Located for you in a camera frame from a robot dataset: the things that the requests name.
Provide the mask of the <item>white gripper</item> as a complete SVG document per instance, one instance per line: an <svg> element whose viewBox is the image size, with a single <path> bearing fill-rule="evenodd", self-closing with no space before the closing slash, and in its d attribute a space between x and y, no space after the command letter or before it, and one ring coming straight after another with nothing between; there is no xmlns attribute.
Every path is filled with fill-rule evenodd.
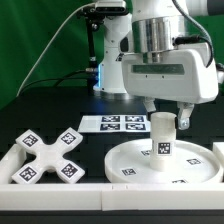
<svg viewBox="0 0 224 224"><path fill-rule="evenodd" d="M177 101L178 128L186 130L193 104L213 101L218 94L215 61L207 67L209 57L206 43L179 45L177 50L163 52L160 63L144 62L142 54L127 54L122 60L125 89L145 97L148 113L156 111L154 98Z"/></svg>

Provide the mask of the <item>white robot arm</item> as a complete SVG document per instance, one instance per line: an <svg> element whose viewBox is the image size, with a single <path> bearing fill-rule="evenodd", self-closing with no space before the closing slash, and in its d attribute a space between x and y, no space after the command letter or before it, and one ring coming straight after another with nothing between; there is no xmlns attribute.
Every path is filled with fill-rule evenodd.
<svg viewBox="0 0 224 224"><path fill-rule="evenodd" d="M131 0L128 10L124 0L94 1L106 28L94 90L141 96L150 113L156 99L175 101L177 124L187 129L194 106L216 98L221 73L211 37L194 17L224 12L224 3Z"/></svg>

